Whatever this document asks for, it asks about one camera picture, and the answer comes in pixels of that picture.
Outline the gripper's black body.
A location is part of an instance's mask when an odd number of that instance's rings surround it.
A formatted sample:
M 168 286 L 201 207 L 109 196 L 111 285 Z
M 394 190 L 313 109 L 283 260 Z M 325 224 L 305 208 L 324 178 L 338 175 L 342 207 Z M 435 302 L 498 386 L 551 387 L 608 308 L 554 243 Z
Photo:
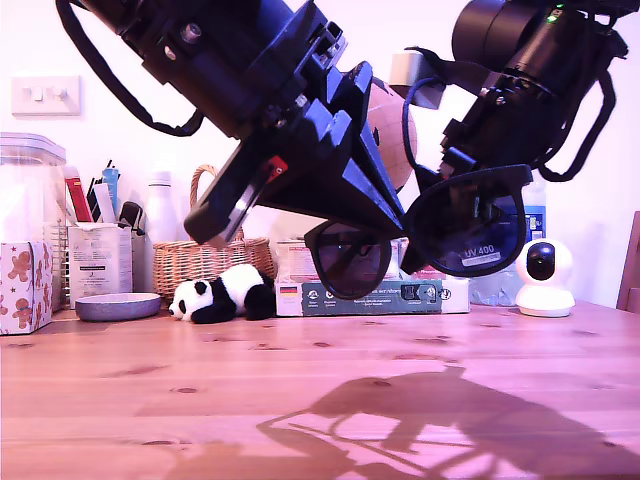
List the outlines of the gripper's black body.
M 556 137 L 556 93 L 519 73 L 466 67 L 452 81 L 476 100 L 461 121 L 451 120 L 442 141 L 442 172 L 533 164 Z
M 334 67 L 327 69 L 320 74 L 318 85 L 310 94 L 300 96 L 287 116 L 271 126 L 259 126 L 241 141 L 185 220 L 187 232 L 197 243 L 224 245 L 233 238 L 251 208 L 259 205 L 258 197 L 266 184 L 286 170 L 281 159 L 267 161 L 260 153 L 263 132 L 288 125 L 315 100 L 330 111 L 329 100 L 343 73 Z

